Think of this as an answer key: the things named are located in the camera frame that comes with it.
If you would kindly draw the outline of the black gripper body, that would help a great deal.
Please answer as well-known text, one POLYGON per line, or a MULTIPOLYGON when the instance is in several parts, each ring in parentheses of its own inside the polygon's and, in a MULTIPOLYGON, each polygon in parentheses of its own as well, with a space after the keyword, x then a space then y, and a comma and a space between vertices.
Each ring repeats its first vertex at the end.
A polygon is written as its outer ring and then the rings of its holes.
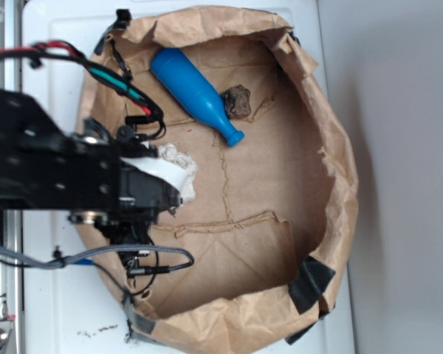
POLYGON ((102 169, 119 171, 117 184, 99 185, 104 195, 117 196, 116 209, 73 211, 69 220, 92 225, 112 245, 150 245, 158 257, 160 250, 150 237, 150 228, 159 213, 174 213, 181 206, 182 169, 159 157, 157 148, 148 143, 151 137, 137 133, 138 125, 151 121, 127 117, 112 137, 98 121, 88 118, 84 133, 69 136, 82 153, 98 149, 102 169))

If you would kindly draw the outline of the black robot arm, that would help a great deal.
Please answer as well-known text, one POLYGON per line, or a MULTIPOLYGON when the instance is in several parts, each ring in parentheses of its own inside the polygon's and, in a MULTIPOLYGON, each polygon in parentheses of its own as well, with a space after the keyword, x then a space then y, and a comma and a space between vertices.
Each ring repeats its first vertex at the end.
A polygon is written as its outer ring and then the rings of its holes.
POLYGON ((0 208, 66 210, 113 244, 146 244, 161 212, 182 203, 179 188, 136 166, 158 162, 136 132, 145 117, 127 117, 116 134, 88 118, 65 134, 31 97, 0 89, 0 208))

